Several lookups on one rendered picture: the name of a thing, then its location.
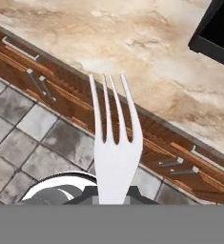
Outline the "white fork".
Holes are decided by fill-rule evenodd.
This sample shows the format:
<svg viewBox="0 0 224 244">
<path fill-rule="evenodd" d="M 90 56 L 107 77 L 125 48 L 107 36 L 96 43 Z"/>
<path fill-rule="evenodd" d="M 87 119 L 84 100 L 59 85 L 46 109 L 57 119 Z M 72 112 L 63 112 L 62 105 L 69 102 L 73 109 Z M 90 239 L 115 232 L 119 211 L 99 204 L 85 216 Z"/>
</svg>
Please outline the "white fork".
<svg viewBox="0 0 224 244">
<path fill-rule="evenodd" d="M 124 203 L 143 151 L 143 133 L 138 114 L 125 75 L 121 74 L 120 77 L 127 97 L 132 121 L 132 142 L 128 139 L 121 104 L 112 77 L 110 77 L 119 122 L 119 141 L 118 143 L 115 143 L 113 139 L 112 117 L 107 83 L 103 83 L 107 115 L 107 135 L 106 141 L 103 141 L 98 95 L 94 77 L 91 74 L 89 75 L 95 126 L 94 167 L 100 205 L 122 205 Z"/>
</svg>

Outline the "wooden drawer front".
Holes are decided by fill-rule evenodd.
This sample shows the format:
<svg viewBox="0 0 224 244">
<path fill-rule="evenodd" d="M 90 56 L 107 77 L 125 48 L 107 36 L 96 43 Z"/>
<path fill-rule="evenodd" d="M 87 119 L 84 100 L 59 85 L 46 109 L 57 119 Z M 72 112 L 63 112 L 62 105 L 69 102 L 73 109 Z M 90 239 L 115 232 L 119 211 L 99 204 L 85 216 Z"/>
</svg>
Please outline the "wooden drawer front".
<svg viewBox="0 0 224 244">
<path fill-rule="evenodd" d="M 180 156 L 224 184 L 224 154 L 200 142 L 158 116 L 139 111 L 147 148 L 158 149 L 170 156 Z"/>
<path fill-rule="evenodd" d="M 39 54 L 41 60 L 35 62 L 25 55 L 13 50 L 2 43 L 2 38 L 7 36 L 9 41 L 20 49 L 25 50 L 31 55 Z M 27 68 L 33 68 L 42 75 L 46 76 L 50 81 L 63 88 L 66 92 L 71 92 L 81 99 L 85 104 L 92 107 L 91 88 L 88 76 L 81 72 L 66 66 L 63 62 L 53 58 L 51 55 L 37 49 L 30 43 L 18 38 L 16 35 L 6 33 L 0 30 L 0 51 L 6 56 L 18 61 Z"/>
</svg>

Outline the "wooden cupboard door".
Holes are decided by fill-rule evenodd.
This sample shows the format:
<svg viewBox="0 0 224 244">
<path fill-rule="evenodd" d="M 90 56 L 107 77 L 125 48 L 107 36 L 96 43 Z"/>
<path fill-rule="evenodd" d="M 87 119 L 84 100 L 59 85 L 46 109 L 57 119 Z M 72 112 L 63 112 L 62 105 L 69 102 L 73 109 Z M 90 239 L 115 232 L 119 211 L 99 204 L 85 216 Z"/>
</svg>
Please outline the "wooden cupboard door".
<svg viewBox="0 0 224 244">
<path fill-rule="evenodd" d="M 33 98 L 46 103 L 47 98 L 34 85 L 27 69 L 0 52 L 0 77 Z"/>
<path fill-rule="evenodd" d="M 169 178 L 180 188 L 199 199 L 224 204 L 224 184 L 199 170 L 192 174 L 170 174 Z"/>
<path fill-rule="evenodd" d="M 182 135 L 170 129 L 155 124 L 143 131 L 144 150 L 142 153 L 142 164 L 156 173 L 169 175 L 170 169 L 186 169 L 186 160 L 181 155 L 176 146 L 189 149 L 190 142 Z M 172 160 L 181 157 L 184 162 L 180 165 L 163 167 L 158 166 L 158 162 Z"/>
<path fill-rule="evenodd" d="M 90 132 L 94 132 L 92 107 L 85 104 L 70 91 L 65 91 L 53 81 L 50 81 L 47 77 L 46 79 L 51 95 L 56 98 L 56 101 L 50 100 L 52 107 L 72 122 L 80 125 Z"/>
</svg>

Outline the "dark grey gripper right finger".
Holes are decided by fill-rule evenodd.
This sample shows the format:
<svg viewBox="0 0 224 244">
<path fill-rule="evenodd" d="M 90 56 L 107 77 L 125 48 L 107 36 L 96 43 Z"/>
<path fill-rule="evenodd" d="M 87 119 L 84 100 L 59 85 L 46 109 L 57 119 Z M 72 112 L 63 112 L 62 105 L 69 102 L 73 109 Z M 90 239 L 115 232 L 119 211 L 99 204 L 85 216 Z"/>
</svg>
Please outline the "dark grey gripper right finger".
<svg viewBox="0 0 224 244">
<path fill-rule="evenodd" d="M 126 196 L 126 204 L 127 205 L 139 205 L 139 204 L 157 205 L 157 202 L 142 195 L 136 186 L 130 186 Z"/>
</svg>

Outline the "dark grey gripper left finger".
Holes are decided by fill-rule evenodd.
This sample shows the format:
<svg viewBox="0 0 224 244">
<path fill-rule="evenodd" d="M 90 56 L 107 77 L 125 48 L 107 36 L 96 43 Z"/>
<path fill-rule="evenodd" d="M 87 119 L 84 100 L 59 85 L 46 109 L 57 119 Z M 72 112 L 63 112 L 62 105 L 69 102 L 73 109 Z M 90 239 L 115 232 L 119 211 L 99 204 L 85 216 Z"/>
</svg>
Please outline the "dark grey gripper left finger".
<svg viewBox="0 0 224 244">
<path fill-rule="evenodd" d="M 98 191 L 96 186 L 87 186 L 81 195 L 66 202 L 66 205 L 98 205 Z"/>
</svg>

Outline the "black hob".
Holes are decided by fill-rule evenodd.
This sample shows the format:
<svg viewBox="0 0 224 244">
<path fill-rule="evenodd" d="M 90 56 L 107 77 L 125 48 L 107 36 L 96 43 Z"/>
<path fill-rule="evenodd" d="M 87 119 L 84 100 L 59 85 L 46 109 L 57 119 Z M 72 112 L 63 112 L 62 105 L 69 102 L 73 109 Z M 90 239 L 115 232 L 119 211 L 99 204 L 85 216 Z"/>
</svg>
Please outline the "black hob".
<svg viewBox="0 0 224 244">
<path fill-rule="evenodd" d="M 224 0 L 212 0 L 188 47 L 224 65 Z"/>
</svg>

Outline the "white and black round thing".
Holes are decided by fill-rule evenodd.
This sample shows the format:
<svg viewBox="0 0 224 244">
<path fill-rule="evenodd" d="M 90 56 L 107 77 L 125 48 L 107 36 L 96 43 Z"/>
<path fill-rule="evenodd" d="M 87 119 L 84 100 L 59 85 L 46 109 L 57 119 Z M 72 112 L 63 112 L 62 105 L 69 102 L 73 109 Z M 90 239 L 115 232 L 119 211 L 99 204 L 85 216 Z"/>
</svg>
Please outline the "white and black round thing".
<svg viewBox="0 0 224 244">
<path fill-rule="evenodd" d="M 63 205 L 80 196 L 86 187 L 95 186 L 96 177 L 85 172 L 63 172 L 34 183 L 18 205 Z"/>
</svg>

